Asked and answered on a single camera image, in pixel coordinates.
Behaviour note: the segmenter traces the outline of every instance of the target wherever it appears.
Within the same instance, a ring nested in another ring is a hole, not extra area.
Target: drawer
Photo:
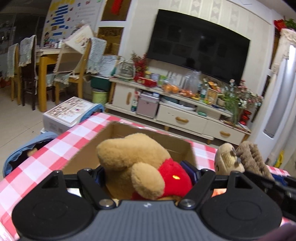
[[[131,110],[135,88],[116,84],[112,104],[125,110]]]
[[[208,135],[220,140],[227,141],[232,144],[239,145],[244,138],[244,133],[237,130],[231,129],[227,126],[221,125],[219,123],[210,121],[207,123],[204,131],[204,135]]]
[[[202,133],[208,120],[171,107],[159,105],[156,119],[196,133]]]

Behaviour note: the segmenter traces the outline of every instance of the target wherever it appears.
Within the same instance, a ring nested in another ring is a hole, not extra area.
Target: green trash can
[[[93,92],[93,103],[102,104],[105,106],[105,104],[108,102],[108,94],[109,92],[106,92],[104,90],[98,90],[98,89],[92,89]]]

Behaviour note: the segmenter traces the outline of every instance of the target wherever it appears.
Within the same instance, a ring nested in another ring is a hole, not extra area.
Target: dining table
[[[38,71],[38,106],[41,112],[47,111],[47,98],[46,98],[46,75],[47,66],[56,64],[61,49],[43,47],[36,50],[36,64],[39,66]]]

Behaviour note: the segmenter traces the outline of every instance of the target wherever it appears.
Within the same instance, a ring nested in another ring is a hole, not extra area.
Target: cardboard box
[[[72,97],[43,114],[44,130],[62,134],[80,123],[84,114],[95,105],[97,104]]]
[[[196,166],[195,155],[189,142],[155,131],[137,128],[119,122],[110,122],[68,162],[67,166],[63,168],[63,173],[74,174],[83,168],[97,168],[99,166],[99,159],[96,153],[98,144],[107,139],[122,138],[134,133],[144,133],[157,141],[168,150],[174,161],[180,163],[186,160]]]

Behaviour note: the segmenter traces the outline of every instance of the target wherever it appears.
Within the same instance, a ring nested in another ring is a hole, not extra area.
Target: green container
[[[108,102],[108,94],[109,92],[106,92],[104,90],[98,90],[98,89],[92,89],[93,92],[93,103],[102,104],[105,106],[105,104]]]
[[[100,77],[91,77],[91,87],[98,90],[110,91],[111,82],[109,79]]]

